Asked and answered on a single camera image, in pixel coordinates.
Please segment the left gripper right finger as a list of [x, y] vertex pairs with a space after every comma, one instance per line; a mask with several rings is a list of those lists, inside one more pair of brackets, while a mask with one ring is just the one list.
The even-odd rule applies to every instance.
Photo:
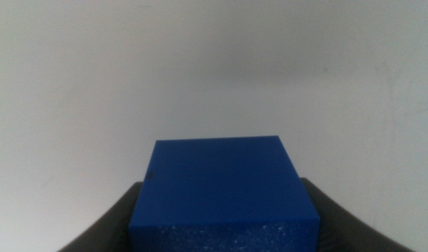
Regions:
[[359, 220], [307, 178], [301, 181], [320, 217], [318, 252], [413, 252]]

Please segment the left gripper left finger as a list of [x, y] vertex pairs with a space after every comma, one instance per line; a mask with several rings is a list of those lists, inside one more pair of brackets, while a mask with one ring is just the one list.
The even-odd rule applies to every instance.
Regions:
[[141, 187], [142, 182], [134, 183], [102, 217], [59, 252], [131, 252], [128, 225]]

